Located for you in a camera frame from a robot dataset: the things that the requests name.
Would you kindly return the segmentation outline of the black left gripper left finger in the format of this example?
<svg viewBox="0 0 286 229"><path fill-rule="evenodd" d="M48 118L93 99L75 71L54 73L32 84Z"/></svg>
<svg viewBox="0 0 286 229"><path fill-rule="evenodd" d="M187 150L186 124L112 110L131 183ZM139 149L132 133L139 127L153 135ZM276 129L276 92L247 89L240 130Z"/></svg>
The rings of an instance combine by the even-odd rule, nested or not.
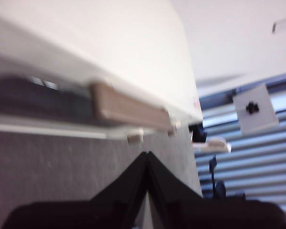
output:
<svg viewBox="0 0 286 229"><path fill-rule="evenodd" d="M142 152L90 200L35 202L14 209L4 229L130 229L145 197L147 153Z"/></svg>

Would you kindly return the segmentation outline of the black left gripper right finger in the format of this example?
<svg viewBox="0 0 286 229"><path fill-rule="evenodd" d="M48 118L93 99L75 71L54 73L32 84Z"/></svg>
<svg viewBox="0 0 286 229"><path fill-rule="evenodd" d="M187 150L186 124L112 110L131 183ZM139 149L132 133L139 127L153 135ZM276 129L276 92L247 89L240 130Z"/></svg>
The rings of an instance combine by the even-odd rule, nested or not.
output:
<svg viewBox="0 0 286 229"><path fill-rule="evenodd" d="M152 153L149 193L168 229L286 229L286 214L269 202L202 198Z"/></svg>

